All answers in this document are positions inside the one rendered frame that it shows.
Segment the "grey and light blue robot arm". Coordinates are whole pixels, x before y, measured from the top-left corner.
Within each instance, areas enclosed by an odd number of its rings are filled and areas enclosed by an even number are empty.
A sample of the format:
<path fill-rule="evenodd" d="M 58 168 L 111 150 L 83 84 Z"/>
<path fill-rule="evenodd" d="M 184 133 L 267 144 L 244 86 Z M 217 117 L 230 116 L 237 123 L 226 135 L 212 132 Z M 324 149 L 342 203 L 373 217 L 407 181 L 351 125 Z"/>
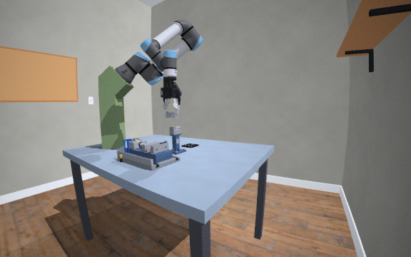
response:
<path fill-rule="evenodd" d="M 159 49 L 178 34 L 182 36 L 181 42 L 162 54 Z M 176 77 L 176 59 L 178 60 L 187 51 L 195 51 L 202 42 L 201 35 L 190 22 L 177 20 L 157 37 L 152 40 L 146 39 L 141 44 L 141 48 L 151 58 L 153 64 L 150 63 L 149 58 L 138 51 L 125 64 L 115 70 L 128 84 L 131 84 L 135 75 L 139 73 L 150 85 L 154 85 L 163 78 L 162 75 Z"/>

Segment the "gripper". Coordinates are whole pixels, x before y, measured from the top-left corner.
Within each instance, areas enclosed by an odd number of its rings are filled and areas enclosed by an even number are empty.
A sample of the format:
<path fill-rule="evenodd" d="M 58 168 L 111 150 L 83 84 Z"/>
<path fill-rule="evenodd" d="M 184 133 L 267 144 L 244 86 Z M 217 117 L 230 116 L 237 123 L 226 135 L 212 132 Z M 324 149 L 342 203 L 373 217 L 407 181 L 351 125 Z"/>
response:
<path fill-rule="evenodd" d="M 173 86 L 173 81 L 175 81 L 174 79 L 176 80 L 176 77 L 174 76 L 163 77 L 163 88 L 161 88 L 161 91 L 163 89 L 163 95 L 161 95 L 161 97 L 163 97 L 163 102 L 164 102 L 163 108 L 165 110 L 165 114 L 166 112 L 168 112 L 168 104 L 170 102 L 169 99 L 171 99 L 171 98 L 167 98 L 167 99 L 165 98 L 173 97 L 173 101 L 174 101 L 173 107 L 176 109 L 176 116 L 178 116 L 179 107 L 181 103 L 181 97 L 178 93 L 177 88 Z M 166 86 L 166 80 L 167 80 L 167 86 Z"/>

